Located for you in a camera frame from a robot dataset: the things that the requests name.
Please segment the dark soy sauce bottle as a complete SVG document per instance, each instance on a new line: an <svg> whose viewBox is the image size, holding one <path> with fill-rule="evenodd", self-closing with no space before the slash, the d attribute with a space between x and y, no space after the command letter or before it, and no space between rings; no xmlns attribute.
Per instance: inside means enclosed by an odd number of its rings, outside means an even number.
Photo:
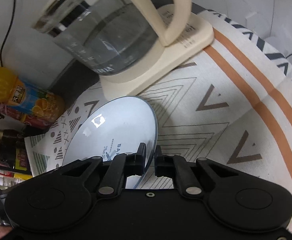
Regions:
<svg viewBox="0 0 292 240"><path fill-rule="evenodd" d="M31 175L24 138L16 130L0 130L0 170Z"/></svg>

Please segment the orange juice bottle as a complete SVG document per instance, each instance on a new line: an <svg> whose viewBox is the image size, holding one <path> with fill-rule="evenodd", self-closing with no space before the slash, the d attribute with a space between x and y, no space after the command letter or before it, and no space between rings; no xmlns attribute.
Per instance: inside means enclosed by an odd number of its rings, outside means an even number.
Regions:
<svg viewBox="0 0 292 240"><path fill-rule="evenodd" d="M65 109L60 96L19 78L4 67L0 67L0 103L48 122L55 122Z"/></svg>

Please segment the patterned white table cloth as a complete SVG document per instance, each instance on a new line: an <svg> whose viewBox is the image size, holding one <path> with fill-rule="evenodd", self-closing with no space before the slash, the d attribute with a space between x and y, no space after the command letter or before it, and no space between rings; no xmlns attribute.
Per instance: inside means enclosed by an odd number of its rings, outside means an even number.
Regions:
<svg viewBox="0 0 292 240"><path fill-rule="evenodd" d="M156 113L163 153L190 162L208 158L292 194L291 63L226 15L205 10L199 16L215 39L196 56L152 85L104 77L72 99L46 134L27 138L32 174L59 167L76 131L99 107L137 95Z"/></svg>

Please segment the cream kettle base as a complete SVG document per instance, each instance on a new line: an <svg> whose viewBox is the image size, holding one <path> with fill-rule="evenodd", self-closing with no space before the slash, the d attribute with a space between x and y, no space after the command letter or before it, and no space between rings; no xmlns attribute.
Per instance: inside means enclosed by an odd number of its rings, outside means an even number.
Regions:
<svg viewBox="0 0 292 240"><path fill-rule="evenodd" d="M100 82L107 100L137 95L213 42L212 25L192 13L192 3L186 5L184 12L176 14L175 10L181 8L177 4L167 4L159 9L149 5L142 10L149 21L157 20L164 27L172 27L173 22L185 24L184 30L166 47L157 40L145 56L127 70L116 75L101 76Z"/></svg>

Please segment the upper red soda can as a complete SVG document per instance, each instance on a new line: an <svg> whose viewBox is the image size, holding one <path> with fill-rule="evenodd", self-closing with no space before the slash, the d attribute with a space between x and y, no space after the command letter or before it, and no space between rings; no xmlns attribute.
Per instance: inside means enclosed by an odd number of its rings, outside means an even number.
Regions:
<svg viewBox="0 0 292 240"><path fill-rule="evenodd" d="M19 122L39 129L47 129L51 127L52 123L44 119L38 118L34 115L22 113L4 103L0 103L0 113L9 116Z"/></svg>

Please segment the white plate Bakery print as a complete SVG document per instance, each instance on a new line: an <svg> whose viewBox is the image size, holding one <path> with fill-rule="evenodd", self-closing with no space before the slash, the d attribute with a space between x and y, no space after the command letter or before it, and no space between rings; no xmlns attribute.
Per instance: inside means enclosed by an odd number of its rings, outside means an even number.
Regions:
<svg viewBox="0 0 292 240"><path fill-rule="evenodd" d="M72 138L62 164L90 157L112 161L122 153L136 153L139 145L146 146L144 169L153 158L158 138L158 124L153 108L145 100L126 96L112 100L82 124Z"/></svg>

